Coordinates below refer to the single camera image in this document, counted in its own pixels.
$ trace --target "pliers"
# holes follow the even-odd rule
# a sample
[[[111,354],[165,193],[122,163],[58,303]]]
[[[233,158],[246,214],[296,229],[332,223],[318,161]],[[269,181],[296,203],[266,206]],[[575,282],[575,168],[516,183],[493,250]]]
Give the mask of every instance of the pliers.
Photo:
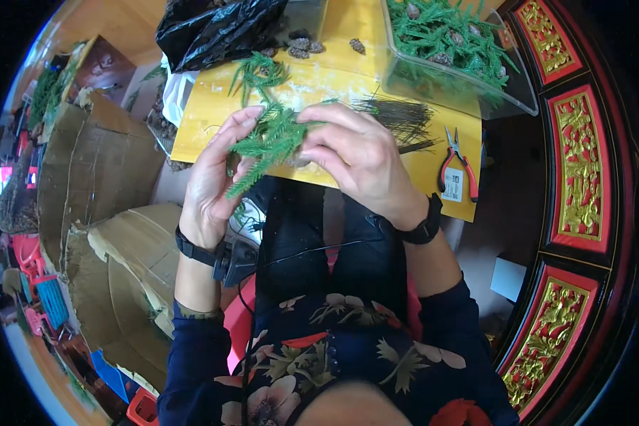
[[[454,154],[456,154],[461,160],[461,164],[464,165],[466,174],[469,176],[469,195],[471,195],[471,201],[477,202],[478,186],[476,184],[476,175],[474,175],[474,171],[471,169],[469,160],[467,160],[466,157],[463,157],[459,152],[459,133],[457,133],[457,128],[454,128],[454,142],[452,141],[452,135],[450,135],[450,130],[448,130],[447,126],[445,126],[445,132],[448,134],[448,142],[450,143],[450,146],[448,147],[447,157],[445,157],[443,165],[440,166],[440,172],[438,173],[438,188],[441,193],[445,192],[445,169],[450,164]]]

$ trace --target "gold carving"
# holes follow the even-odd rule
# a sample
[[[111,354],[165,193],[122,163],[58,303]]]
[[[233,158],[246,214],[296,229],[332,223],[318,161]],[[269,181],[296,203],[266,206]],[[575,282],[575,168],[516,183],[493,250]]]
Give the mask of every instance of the gold carving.
[[[574,63],[566,43],[540,4],[529,1],[518,10],[518,16],[528,29],[528,37],[546,76]]]
[[[559,234],[601,240],[602,163],[587,93],[554,104],[561,151]]]
[[[588,297],[586,290],[547,277],[528,335],[502,377],[510,402],[519,413],[544,386],[570,344]]]

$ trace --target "yellow table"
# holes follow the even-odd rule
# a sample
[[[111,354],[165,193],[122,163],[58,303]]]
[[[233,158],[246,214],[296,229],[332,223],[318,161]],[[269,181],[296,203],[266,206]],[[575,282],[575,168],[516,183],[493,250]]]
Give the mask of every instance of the yellow table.
[[[301,110],[324,99],[339,98],[350,104],[355,99],[371,96],[375,91],[382,93],[377,81],[375,63],[375,31],[380,29],[377,25],[383,25],[380,2],[329,1],[322,39],[326,52],[311,55],[310,59],[295,59],[280,51],[274,59],[290,65],[291,78],[285,84],[273,88],[273,95],[284,105]],[[348,42],[352,38],[359,38],[364,43],[366,56],[359,55],[351,49]],[[171,159],[194,162],[222,122],[232,112],[240,109],[240,92],[228,97],[237,66],[237,63],[224,64],[199,74],[185,108]],[[254,94],[248,105],[259,103],[260,98]],[[419,190],[440,194],[437,174],[447,152],[445,126],[447,125],[452,132],[458,127],[460,151],[467,156],[478,180],[481,120],[443,106],[431,106],[435,109],[435,114],[428,131],[431,137],[440,138],[443,143],[435,145],[434,152],[408,153],[402,155],[402,160],[411,180]],[[449,167],[463,171],[458,159],[453,159]],[[337,187],[334,179],[314,163],[303,168],[279,166],[271,170],[270,174]],[[472,222],[476,213],[476,203],[471,202],[469,198],[469,179],[465,174],[462,195],[460,202],[443,200],[442,213]]]

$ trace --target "black pants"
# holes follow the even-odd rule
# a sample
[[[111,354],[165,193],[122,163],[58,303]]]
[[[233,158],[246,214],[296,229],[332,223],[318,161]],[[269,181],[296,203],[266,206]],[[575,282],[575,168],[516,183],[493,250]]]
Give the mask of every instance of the black pants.
[[[324,247],[324,190],[323,186],[272,176],[256,185],[257,202],[267,203],[258,254],[256,311],[264,312],[303,294],[340,293],[360,297],[366,305],[382,303],[406,321],[407,266],[402,241],[390,222],[345,194],[343,243],[378,241],[341,247],[331,275],[324,250],[271,263]]]

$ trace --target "person's left hand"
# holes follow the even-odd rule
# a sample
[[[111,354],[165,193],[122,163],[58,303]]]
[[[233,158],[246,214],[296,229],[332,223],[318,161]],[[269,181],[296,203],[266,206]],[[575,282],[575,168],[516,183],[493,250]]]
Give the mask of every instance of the person's left hand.
[[[232,164],[236,173],[229,177],[229,148],[252,131],[263,110],[263,106],[250,106],[230,115],[192,166],[180,231],[198,247],[214,250],[225,236],[228,220],[241,201],[241,196],[225,198],[225,192],[255,162],[254,158],[244,158],[239,164]]]

